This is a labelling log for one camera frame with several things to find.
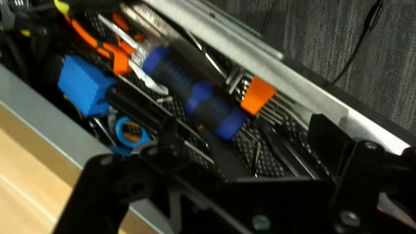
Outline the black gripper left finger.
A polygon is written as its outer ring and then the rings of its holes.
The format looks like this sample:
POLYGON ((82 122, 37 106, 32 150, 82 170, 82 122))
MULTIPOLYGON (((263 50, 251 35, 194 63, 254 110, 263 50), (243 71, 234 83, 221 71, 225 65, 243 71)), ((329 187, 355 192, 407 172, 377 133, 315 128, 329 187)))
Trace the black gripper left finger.
POLYGON ((181 162, 182 149, 175 144, 147 144, 129 157, 91 157, 54 234, 119 234, 130 206, 158 231, 178 234, 181 200, 172 176, 181 162))

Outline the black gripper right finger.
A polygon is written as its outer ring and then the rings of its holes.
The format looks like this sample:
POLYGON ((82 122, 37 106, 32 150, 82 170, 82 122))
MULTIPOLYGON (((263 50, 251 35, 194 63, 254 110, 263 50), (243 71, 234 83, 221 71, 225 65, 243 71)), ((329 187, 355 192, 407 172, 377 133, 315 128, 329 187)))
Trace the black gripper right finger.
POLYGON ((314 114, 307 141, 336 188, 331 218, 337 234, 416 234, 416 156, 355 139, 324 114, 314 114))

